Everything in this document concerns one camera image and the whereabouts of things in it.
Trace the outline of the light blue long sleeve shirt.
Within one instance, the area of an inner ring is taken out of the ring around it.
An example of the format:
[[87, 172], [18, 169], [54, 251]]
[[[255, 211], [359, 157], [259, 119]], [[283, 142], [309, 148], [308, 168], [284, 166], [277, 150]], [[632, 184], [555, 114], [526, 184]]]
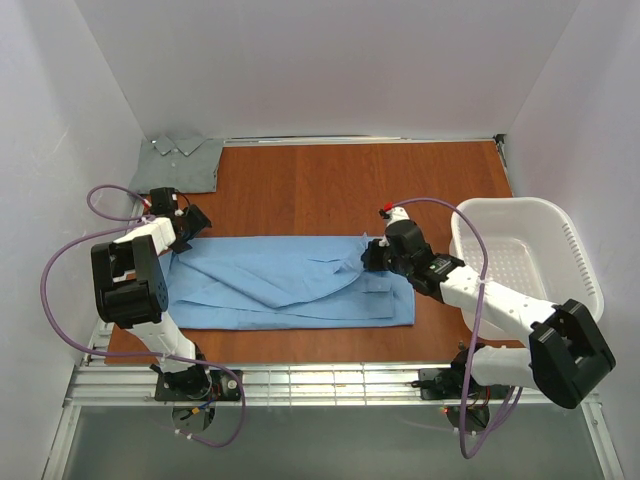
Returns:
[[287, 330], [411, 326], [402, 277], [365, 271], [362, 236], [199, 238], [160, 259], [169, 314], [182, 329]]

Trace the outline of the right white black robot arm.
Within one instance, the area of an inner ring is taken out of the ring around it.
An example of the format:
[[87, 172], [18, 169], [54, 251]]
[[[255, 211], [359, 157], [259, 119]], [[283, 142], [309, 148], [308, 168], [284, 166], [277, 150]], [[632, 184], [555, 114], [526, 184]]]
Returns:
[[477, 313], [522, 344], [519, 349], [470, 346], [428, 381], [430, 387], [448, 387], [462, 397], [474, 387], [531, 388], [574, 409], [616, 366], [585, 305], [574, 299], [552, 303], [482, 280], [463, 260], [434, 253], [412, 220], [389, 224], [384, 237], [368, 243], [361, 260], [365, 270], [400, 275], [415, 292]]

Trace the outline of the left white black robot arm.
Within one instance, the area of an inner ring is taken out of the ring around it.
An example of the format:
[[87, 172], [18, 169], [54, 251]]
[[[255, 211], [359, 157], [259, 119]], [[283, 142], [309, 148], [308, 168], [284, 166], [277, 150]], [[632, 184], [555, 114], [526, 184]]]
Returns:
[[187, 339], [168, 312], [169, 292], [160, 256], [180, 254], [211, 221], [199, 207], [179, 206], [173, 187], [149, 191], [152, 216], [128, 234], [91, 248], [97, 311], [106, 323], [136, 336], [159, 354], [154, 370], [169, 390], [189, 399], [206, 397], [212, 388], [199, 348]]

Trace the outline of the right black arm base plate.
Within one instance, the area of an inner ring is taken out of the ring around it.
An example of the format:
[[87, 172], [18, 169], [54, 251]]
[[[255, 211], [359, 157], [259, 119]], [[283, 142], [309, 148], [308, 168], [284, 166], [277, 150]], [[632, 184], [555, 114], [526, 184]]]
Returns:
[[[420, 391], [422, 400], [461, 399], [464, 374], [453, 368], [423, 368], [418, 371], [418, 378], [410, 383], [412, 388]], [[469, 400], [504, 399], [509, 391], [508, 386], [493, 384], [480, 386], [471, 379], [468, 390]]]

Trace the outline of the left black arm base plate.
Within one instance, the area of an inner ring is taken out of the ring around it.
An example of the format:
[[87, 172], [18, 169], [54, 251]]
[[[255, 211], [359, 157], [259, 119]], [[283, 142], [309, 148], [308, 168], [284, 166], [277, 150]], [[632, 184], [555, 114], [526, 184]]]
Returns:
[[153, 399], [160, 402], [240, 401], [240, 370], [185, 371], [158, 377]]

